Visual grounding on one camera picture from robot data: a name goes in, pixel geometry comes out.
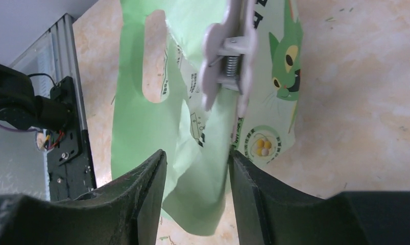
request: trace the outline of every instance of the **red wire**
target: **red wire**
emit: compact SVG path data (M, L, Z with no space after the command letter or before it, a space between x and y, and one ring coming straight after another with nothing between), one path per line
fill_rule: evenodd
M57 137L55 143L52 146L50 146L50 148L48 148L47 150L49 151L49 150L53 149L55 146L57 146L57 144L59 143L59 141L60 141L60 139L62 138L63 135L65 135L65 133L63 133L62 131L59 131L59 137Z

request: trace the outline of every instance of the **circular logo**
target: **circular logo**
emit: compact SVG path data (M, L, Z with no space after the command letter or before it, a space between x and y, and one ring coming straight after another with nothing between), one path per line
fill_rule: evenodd
M269 126L258 126L247 134L244 153L253 163L268 164L281 151L280 135Z

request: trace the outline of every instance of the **cartoon character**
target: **cartoon character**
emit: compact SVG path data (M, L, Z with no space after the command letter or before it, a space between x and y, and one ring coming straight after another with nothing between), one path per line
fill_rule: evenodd
M284 4L284 37L278 41L270 32L270 48L272 67L272 83L277 90L277 98L285 101L297 101L301 80L300 49L302 28L299 19L294 20L291 0ZM291 125L295 122L298 103L294 105Z

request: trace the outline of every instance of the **white clip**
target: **white clip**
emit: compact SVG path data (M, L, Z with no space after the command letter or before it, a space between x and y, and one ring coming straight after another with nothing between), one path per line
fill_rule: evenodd
M224 88L239 91L237 114L238 117L245 115L257 51L257 33L253 27L255 2L227 0L223 22L211 24L206 30L202 43L204 60L199 71L202 105L206 111L211 109L221 84Z

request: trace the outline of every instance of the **green plastic bag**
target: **green plastic bag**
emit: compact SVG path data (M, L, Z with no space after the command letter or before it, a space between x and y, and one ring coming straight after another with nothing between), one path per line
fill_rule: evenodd
M297 84L302 32L296 27L299 22L293 21L296 8L289 1L259 0L256 4L256 83L247 115L238 120L233 143L255 164L268 163L294 142L290 128L298 97L292 87ZM168 165L162 215L189 233L212 235L225 206L237 92L221 89L212 109L205 112L200 106L197 72L205 30L221 22L226 2L122 0L121 4L124 26L113 120L112 176L117 178L156 150L165 150ZM154 104L143 96L142 60L145 19L157 9L165 11L170 35L162 76L163 101ZM287 27L286 23L292 24L288 20L294 25ZM287 55L293 59L289 68L284 63ZM275 101L269 108L264 100L267 95Z

